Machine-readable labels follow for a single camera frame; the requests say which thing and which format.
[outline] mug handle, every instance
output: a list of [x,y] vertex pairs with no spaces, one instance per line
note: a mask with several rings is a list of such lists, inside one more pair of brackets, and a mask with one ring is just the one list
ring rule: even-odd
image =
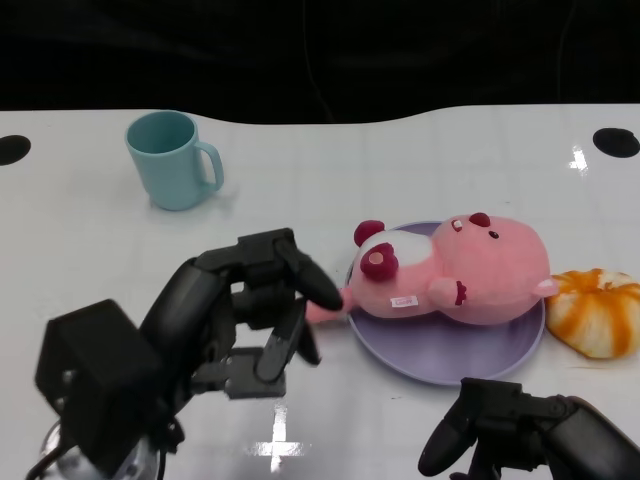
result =
[[213,165],[213,173],[216,175],[216,183],[207,183],[207,187],[211,192],[217,192],[224,183],[224,170],[222,169],[222,160],[220,160],[218,150],[213,145],[204,142],[196,142],[194,147],[209,155],[211,165]]

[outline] white table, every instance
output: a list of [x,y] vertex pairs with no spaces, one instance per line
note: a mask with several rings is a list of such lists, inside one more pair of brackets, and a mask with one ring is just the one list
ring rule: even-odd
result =
[[[33,385],[46,321],[113,298],[140,322],[183,260],[239,235],[292,227],[341,283],[361,220],[395,226],[484,211],[530,223],[554,272],[602,267],[640,278],[640,157],[608,157],[591,140],[606,126],[640,132],[640,106],[465,107],[337,126],[198,118],[228,183],[181,213],[150,204],[124,147],[125,128],[142,113],[0,113],[0,137],[33,143],[25,159],[0,167],[2,478],[23,478],[55,420]],[[317,336],[324,361],[314,370],[294,360],[283,402],[195,399],[180,415],[187,441],[167,479],[421,478],[419,454],[457,391],[392,373],[346,326]],[[240,334],[242,344],[265,339]],[[591,362],[546,335],[507,380],[536,395],[583,396],[640,442],[639,374],[636,357]],[[271,442],[285,413],[286,441],[302,444],[302,455],[278,468],[249,453]]]

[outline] stuffed bear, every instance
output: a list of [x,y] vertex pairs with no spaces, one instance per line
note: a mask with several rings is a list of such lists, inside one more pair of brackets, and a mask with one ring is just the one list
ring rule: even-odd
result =
[[343,311],[309,304],[312,323],[360,307],[379,318],[440,310],[460,322],[496,325],[557,292],[542,240],[531,227],[508,218],[459,215],[431,238],[366,221],[354,240],[360,249],[342,289]]

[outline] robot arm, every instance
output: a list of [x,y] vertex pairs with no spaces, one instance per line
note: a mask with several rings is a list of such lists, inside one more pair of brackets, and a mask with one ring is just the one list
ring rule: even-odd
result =
[[582,399],[536,398],[513,383],[464,379],[460,397],[427,443],[418,469],[433,477],[478,443],[454,480],[497,480],[502,468],[549,465],[555,480],[640,478],[640,450]]
[[[235,283],[244,290],[232,293]],[[175,453],[184,440],[175,415],[194,394],[283,396],[284,369],[296,351],[312,365],[320,362],[305,319],[307,299],[342,308],[331,280],[283,229],[186,261],[140,329],[113,301],[51,320],[36,385],[60,415],[64,448],[28,478],[73,445],[108,478],[143,436]],[[266,346],[233,348],[239,323],[272,328]]]

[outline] pumpkin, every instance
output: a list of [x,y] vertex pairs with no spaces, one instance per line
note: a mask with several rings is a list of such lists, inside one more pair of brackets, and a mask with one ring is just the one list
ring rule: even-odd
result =
[[640,284],[599,268],[554,275],[558,293],[546,299],[547,328],[590,358],[617,358],[640,346]]

